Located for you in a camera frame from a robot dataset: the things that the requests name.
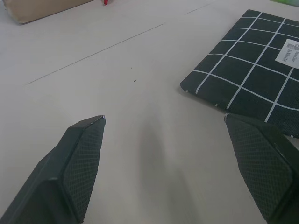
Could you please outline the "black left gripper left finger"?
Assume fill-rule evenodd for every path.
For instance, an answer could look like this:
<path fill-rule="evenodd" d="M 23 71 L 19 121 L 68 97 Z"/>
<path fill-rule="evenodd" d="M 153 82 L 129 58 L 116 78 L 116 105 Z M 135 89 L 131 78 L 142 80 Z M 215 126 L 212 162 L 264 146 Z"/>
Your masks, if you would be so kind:
<path fill-rule="evenodd" d="M 81 224 L 100 162 L 105 116 L 68 127 L 35 166 L 0 219 L 2 224 Z"/>

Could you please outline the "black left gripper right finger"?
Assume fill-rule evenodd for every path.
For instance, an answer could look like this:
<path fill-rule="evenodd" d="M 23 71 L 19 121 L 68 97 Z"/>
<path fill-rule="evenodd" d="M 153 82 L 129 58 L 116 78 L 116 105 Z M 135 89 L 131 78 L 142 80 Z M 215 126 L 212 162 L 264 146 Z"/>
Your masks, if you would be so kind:
<path fill-rule="evenodd" d="M 299 151 L 271 124 L 228 113 L 240 173 L 269 224 L 299 222 Z"/>

